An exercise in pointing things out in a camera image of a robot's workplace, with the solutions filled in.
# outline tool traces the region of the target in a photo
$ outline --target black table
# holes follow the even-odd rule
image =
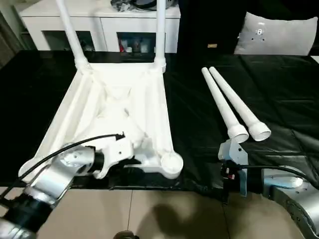
[[[86,53],[90,62],[152,62],[152,54]],[[242,144],[250,164],[289,165],[319,181],[319,64],[310,57],[166,56],[164,74],[171,135],[184,169],[175,180],[139,169],[113,167],[107,178],[78,177],[76,188],[196,191],[219,198],[217,152],[226,126],[201,74],[215,66],[251,110],[272,130],[263,142]],[[8,186],[32,158],[76,72],[70,52],[22,51],[1,71],[2,160],[0,186]],[[258,191],[260,171],[249,171]]]

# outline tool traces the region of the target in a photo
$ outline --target robotic arm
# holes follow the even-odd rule
[[[119,136],[101,151],[78,145],[55,156],[0,218],[0,239],[35,239],[75,176],[92,174],[101,179],[112,165],[132,158],[132,143],[123,135]],[[224,203],[227,203],[232,181],[239,180],[240,193],[246,196],[247,168],[261,168],[263,195],[282,205],[307,239],[319,239],[319,190],[307,180],[306,175],[285,166],[248,165],[248,154],[231,139],[221,144],[218,158],[222,162]],[[130,237],[125,235],[124,238],[133,239],[134,235],[128,233]]]
[[[133,157],[131,142],[119,135],[101,151],[78,145],[52,159],[13,200],[0,218],[0,239],[35,239],[36,233],[56,208],[75,176],[106,176],[109,168]]]

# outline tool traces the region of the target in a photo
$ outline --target beige floor tile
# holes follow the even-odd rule
[[[5,187],[0,187],[0,194],[5,190]],[[22,188],[13,188],[8,195],[5,197],[7,199],[14,199],[22,193]],[[0,206],[0,217],[2,217],[6,213],[6,208]]]
[[[261,195],[231,194],[224,207],[231,239],[303,239],[287,211]]]
[[[112,239],[128,228],[131,196],[131,190],[70,190],[38,239]]]
[[[191,192],[133,191],[129,229],[141,239],[227,239],[220,202]]]

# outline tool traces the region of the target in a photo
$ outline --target small label on wall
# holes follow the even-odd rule
[[[217,48],[217,44],[208,44],[207,48]]]

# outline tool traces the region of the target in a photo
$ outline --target cabinet door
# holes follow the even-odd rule
[[[129,46],[133,51],[142,51],[147,45],[147,52],[154,52],[156,41],[156,18],[101,18],[108,51],[123,51]],[[176,53],[179,19],[167,18],[165,25],[165,52]]]
[[[59,17],[23,17],[38,50],[70,50]],[[101,20],[98,17],[71,17],[83,50],[107,51]]]

